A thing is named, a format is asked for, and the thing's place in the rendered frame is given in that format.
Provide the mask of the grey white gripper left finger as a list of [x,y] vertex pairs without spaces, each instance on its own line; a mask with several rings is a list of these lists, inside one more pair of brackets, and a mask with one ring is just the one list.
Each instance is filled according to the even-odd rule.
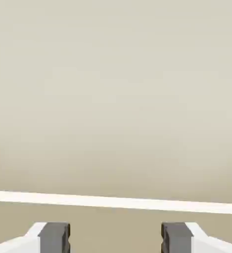
[[0,253],[71,253],[67,222],[36,222],[27,233],[0,243]]

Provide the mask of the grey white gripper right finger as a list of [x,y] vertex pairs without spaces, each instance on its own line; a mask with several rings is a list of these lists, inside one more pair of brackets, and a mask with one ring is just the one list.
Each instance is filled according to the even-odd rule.
[[232,253],[232,244],[208,236],[196,222],[163,222],[161,253]]

